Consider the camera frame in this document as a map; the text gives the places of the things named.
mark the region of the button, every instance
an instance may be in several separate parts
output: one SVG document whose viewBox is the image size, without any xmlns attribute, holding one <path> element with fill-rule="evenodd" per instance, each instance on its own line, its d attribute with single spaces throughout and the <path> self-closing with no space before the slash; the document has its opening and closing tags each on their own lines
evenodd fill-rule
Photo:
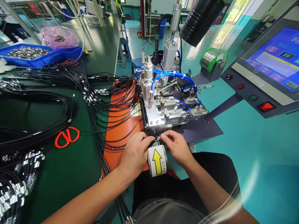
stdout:
<svg viewBox="0 0 299 224">
<path fill-rule="evenodd" d="M 259 106 L 259 108 L 263 111 L 266 112 L 268 110 L 271 110 L 274 108 L 274 106 L 271 103 L 264 103 L 262 105 Z"/>
<path fill-rule="evenodd" d="M 237 86 L 237 88 L 238 88 L 238 89 L 243 89 L 243 88 L 244 88 L 244 84 L 239 84 L 239 85 Z"/>
<path fill-rule="evenodd" d="M 252 95 L 252 96 L 250 97 L 250 99 L 251 99 L 251 100 L 257 100 L 257 99 L 258 99 L 258 96 L 256 96 L 256 95 Z"/>
<path fill-rule="evenodd" d="M 226 76 L 226 79 L 230 80 L 230 79 L 233 79 L 233 77 L 234 77 L 233 75 L 228 75 L 228 76 Z"/>
</svg>

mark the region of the plastic bag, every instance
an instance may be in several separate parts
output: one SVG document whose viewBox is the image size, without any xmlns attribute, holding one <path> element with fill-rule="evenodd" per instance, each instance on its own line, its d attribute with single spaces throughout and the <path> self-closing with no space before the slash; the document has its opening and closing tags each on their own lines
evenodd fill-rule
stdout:
<svg viewBox="0 0 299 224">
<path fill-rule="evenodd" d="M 64 26 L 44 27 L 41 30 L 43 45 L 57 48 L 73 48 L 79 46 L 79 38 L 73 29 Z"/>
</svg>

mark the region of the blue plastic tray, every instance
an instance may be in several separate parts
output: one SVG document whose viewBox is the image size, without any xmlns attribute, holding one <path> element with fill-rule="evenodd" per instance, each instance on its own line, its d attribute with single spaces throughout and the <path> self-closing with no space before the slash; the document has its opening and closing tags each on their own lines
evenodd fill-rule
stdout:
<svg viewBox="0 0 299 224">
<path fill-rule="evenodd" d="M 8 54 L 12 52 L 14 49 L 20 48 L 20 47 L 33 47 L 33 48 L 42 48 L 51 51 L 51 53 L 43 55 L 39 58 L 28 60 L 28 59 L 22 59 L 22 58 L 12 58 L 9 57 Z M 0 49 L 0 58 L 4 58 L 6 61 L 11 62 L 18 66 L 24 66 L 24 67 L 34 67 L 34 68 L 42 68 L 45 65 L 50 65 L 52 63 L 55 63 L 57 61 L 60 61 L 64 58 L 63 54 L 61 53 L 61 49 L 53 50 L 49 46 L 39 46 L 39 45 L 32 45 L 32 44 L 16 44 L 9 47 L 4 47 Z"/>
<path fill-rule="evenodd" d="M 42 48 L 51 51 L 51 53 L 41 56 L 39 58 L 28 60 L 22 58 L 12 58 L 9 57 L 8 54 L 12 52 L 14 49 L 30 46 L 34 48 Z M 77 59 L 82 52 L 82 47 L 74 47 L 68 49 L 58 49 L 53 50 L 49 46 L 40 46 L 40 45 L 32 45 L 32 44 L 16 44 L 9 47 L 4 47 L 0 49 L 0 58 L 4 58 L 6 61 L 11 62 L 17 66 L 24 67 L 33 67 L 33 68 L 43 68 L 45 65 L 50 65 L 55 62 L 58 62 L 62 59 Z"/>
</svg>

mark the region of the green button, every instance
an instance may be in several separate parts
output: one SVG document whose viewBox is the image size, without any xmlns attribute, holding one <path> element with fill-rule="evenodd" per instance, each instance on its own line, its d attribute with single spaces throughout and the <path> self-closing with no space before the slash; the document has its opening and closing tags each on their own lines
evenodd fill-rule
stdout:
<svg viewBox="0 0 299 224">
<path fill-rule="evenodd" d="M 253 95 L 253 96 L 250 97 L 250 99 L 251 99 L 251 100 L 257 100 L 257 99 L 258 99 L 258 96 Z"/>
</svg>

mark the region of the black tube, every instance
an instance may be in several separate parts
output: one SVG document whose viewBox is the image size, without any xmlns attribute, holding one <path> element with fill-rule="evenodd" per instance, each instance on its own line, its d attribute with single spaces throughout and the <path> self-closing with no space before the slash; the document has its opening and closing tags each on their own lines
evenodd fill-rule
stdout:
<svg viewBox="0 0 299 224">
<path fill-rule="evenodd" d="M 196 47 L 224 8 L 223 0 L 198 0 L 182 27 L 180 37 Z"/>
<path fill-rule="evenodd" d="M 171 14 L 165 14 L 163 16 L 160 17 L 158 25 L 157 25 L 157 32 L 156 32 L 156 42 L 155 42 L 155 52 L 154 52 L 154 65 L 158 64 L 158 48 L 159 48 L 159 34 L 160 34 L 160 25 L 161 25 L 161 21 L 165 18 L 168 18 L 168 22 L 169 24 L 171 23 L 171 18 L 172 15 Z"/>
</svg>

